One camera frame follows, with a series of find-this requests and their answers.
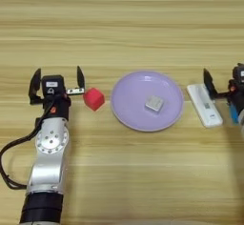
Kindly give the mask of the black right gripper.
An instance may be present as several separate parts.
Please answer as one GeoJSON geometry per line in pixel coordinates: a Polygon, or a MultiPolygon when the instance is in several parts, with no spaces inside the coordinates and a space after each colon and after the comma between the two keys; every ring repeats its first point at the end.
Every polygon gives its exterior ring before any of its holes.
{"type": "Polygon", "coordinates": [[[229,81],[229,93],[218,92],[214,86],[213,78],[208,70],[203,70],[204,85],[211,99],[227,98],[235,107],[237,113],[241,113],[244,109],[244,83],[238,83],[236,80],[229,81]]]}

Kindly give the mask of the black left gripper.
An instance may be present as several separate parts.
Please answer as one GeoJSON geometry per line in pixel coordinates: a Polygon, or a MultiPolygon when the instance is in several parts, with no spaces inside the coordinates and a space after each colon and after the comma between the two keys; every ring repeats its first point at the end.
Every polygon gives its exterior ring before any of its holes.
{"type": "Polygon", "coordinates": [[[64,92],[59,92],[55,88],[49,88],[48,94],[44,96],[43,102],[43,99],[37,95],[41,84],[41,70],[37,69],[30,81],[30,104],[37,105],[43,103],[43,109],[45,111],[46,118],[62,117],[66,120],[69,120],[71,97],[85,93],[85,76],[79,66],[77,66],[76,74],[79,88],[67,89],[64,92]]]}

